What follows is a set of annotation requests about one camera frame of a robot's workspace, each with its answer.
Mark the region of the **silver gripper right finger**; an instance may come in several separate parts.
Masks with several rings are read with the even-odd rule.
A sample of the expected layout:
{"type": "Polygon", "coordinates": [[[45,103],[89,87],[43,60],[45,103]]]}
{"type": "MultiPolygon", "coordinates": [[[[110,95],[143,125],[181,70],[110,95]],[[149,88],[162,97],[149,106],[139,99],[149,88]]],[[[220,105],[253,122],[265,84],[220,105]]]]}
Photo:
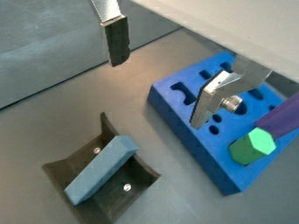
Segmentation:
{"type": "Polygon", "coordinates": [[[234,113],[244,102],[240,94],[261,86],[273,70],[238,55],[229,71],[221,70],[202,86],[190,124],[198,130],[221,108],[234,113]]]}

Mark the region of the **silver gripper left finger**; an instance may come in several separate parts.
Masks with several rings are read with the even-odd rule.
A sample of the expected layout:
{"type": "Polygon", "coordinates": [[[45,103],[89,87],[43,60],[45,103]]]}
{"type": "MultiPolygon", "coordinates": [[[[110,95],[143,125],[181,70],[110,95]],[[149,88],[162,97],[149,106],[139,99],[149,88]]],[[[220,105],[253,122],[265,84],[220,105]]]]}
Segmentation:
{"type": "Polygon", "coordinates": [[[121,12],[118,0],[89,0],[105,32],[109,50],[109,63],[122,65],[130,57],[127,16],[121,12]]]}

